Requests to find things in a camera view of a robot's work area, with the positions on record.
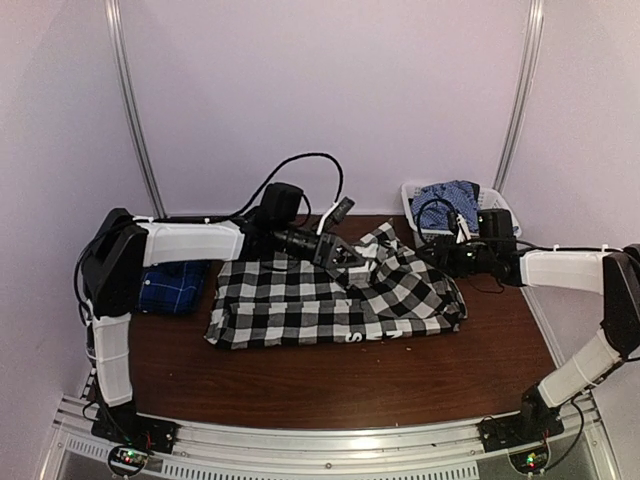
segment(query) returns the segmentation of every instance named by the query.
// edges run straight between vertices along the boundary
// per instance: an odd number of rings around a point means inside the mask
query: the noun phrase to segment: white wall
[[[0,477],[28,479],[88,372],[77,254],[113,206],[150,207],[102,2],[2,2],[0,46]]]
[[[640,3],[547,2],[545,14],[507,200],[533,242],[640,242]],[[542,290],[537,297],[566,358],[602,319],[595,295]],[[640,368],[615,373],[596,398],[623,476],[635,480]]]
[[[123,2],[151,160],[169,212],[243,205],[282,159],[326,150],[360,213],[412,179],[490,185],[517,82],[525,0]],[[316,210],[326,162],[282,178]]]

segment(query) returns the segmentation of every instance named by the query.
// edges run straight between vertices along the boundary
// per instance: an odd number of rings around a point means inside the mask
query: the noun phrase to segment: white laundry basket
[[[409,226],[413,231],[413,238],[416,243],[416,248],[420,248],[424,243],[418,234],[418,227],[416,226],[416,222],[413,220],[413,214],[411,213],[411,200],[413,197],[420,195],[420,192],[427,185],[433,185],[439,182],[411,182],[405,183],[402,185],[401,195],[402,195],[402,206],[404,207],[404,214],[407,217],[407,221],[409,222]],[[520,223],[516,218],[513,210],[507,205],[505,199],[500,195],[499,192],[492,188],[480,187],[480,194],[478,195],[478,209],[486,210],[488,208],[504,208],[511,212],[511,220],[513,222],[515,236],[519,237],[522,235],[522,228],[520,227]],[[428,242],[433,240],[438,235],[453,235],[448,230],[428,230],[422,229],[422,236]]]

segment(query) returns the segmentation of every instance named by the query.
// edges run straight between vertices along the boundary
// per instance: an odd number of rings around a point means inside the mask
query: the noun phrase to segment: blue plaid cloth
[[[137,310],[184,315],[198,308],[211,262],[161,263],[145,269]]]
[[[447,183],[437,183],[424,187],[420,195],[417,195],[411,203],[411,213],[413,218],[420,213],[420,207],[429,200],[441,198],[448,200],[453,207],[467,221],[469,230],[478,232],[478,200],[473,190],[471,182],[455,180]],[[449,208],[446,204],[437,202],[425,207],[420,220],[420,228],[428,230],[449,230],[447,213]]]

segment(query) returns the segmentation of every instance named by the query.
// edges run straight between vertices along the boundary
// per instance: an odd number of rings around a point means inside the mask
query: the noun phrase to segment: fabric
[[[184,315],[198,308],[210,261],[168,262],[146,269],[138,311]]]
[[[284,255],[226,263],[205,338],[239,349],[458,330],[467,310],[455,283],[403,246],[390,223],[358,245],[368,266],[332,273]]]
[[[469,230],[478,233],[478,194],[477,185],[464,180],[455,180],[447,183],[437,183],[424,187],[420,195],[414,197],[411,203],[413,218],[420,213],[420,208],[426,202],[433,199],[449,201],[453,207],[467,221]],[[420,228],[428,230],[449,230],[447,213],[449,208],[444,203],[432,203],[425,207],[419,219]]]

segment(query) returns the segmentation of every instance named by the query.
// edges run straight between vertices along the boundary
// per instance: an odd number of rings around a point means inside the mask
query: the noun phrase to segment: metal rail
[[[164,205],[162,204],[158,184],[153,174],[151,161],[149,160],[149,152],[147,151],[147,144],[142,132],[138,106],[133,93],[133,83],[131,81],[131,72],[129,71],[129,62],[127,60],[124,32],[122,29],[122,20],[120,18],[120,0],[105,0],[105,7],[107,10],[107,23],[109,25],[109,33],[111,35],[111,43],[118,71],[118,80],[120,83],[120,90],[122,92],[122,101],[125,107],[127,123],[129,124],[129,131],[131,133],[131,139],[133,140],[136,158],[138,159],[142,178],[147,189],[147,194],[149,195],[151,206],[153,207],[153,214],[155,217],[164,218],[167,214],[164,209]]]
[[[522,64],[520,65],[520,76],[516,88],[516,97],[511,112],[511,120],[500,156],[500,164],[493,182],[493,188],[499,192],[504,190],[507,176],[513,162],[518,137],[522,130],[525,106],[533,77],[538,63],[538,52],[542,40],[542,27],[544,24],[544,0],[531,0],[529,8],[529,19],[527,22],[527,32],[524,39],[524,51],[522,53]]]
[[[80,455],[104,463],[112,444],[91,436],[95,407],[64,397],[54,420],[52,441],[40,470],[43,480],[67,476],[63,459]],[[618,480],[611,447],[590,395],[578,400],[586,418],[584,445],[601,480]],[[426,426],[362,430],[276,430],[178,421],[172,455],[156,453],[145,468],[153,477],[200,480],[420,480],[479,478],[478,461],[504,456],[484,453],[476,424],[481,419]],[[573,437],[579,418],[562,409]]]

